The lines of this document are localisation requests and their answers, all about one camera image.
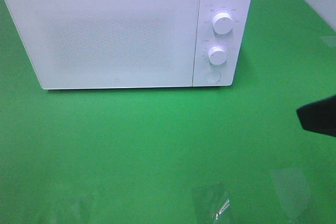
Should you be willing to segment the white microwave knob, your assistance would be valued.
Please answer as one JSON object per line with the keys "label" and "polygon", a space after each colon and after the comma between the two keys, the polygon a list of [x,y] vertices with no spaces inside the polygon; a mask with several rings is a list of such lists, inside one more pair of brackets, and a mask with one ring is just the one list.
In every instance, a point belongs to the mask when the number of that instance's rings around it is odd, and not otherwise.
{"label": "white microwave knob", "polygon": [[213,17],[212,24],[216,34],[224,35],[232,30],[234,19],[229,12],[221,12]]}
{"label": "white microwave knob", "polygon": [[219,66],[227,60],[227,49],[221,46],[212,47],[208,52],[208,58],[212,65]]}

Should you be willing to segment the white microwave door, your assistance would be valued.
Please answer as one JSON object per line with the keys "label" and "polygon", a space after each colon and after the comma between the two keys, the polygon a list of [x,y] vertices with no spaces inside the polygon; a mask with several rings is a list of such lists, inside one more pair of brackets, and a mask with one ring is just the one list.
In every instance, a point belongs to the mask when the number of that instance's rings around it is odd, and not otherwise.
{"label": "white microwave door", "polygon": [[5,0],[44,89],[189,87],[199,0]]}

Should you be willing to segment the round white door button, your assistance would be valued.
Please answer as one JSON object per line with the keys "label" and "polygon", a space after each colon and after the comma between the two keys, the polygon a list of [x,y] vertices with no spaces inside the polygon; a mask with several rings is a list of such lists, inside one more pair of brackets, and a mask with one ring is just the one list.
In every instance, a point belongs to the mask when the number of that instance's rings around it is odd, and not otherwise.
{"label": "round white door button", "polygon": [[221,79],[221,73],[219,71],[210,71],[205,76],[208,83],[218,83]]}

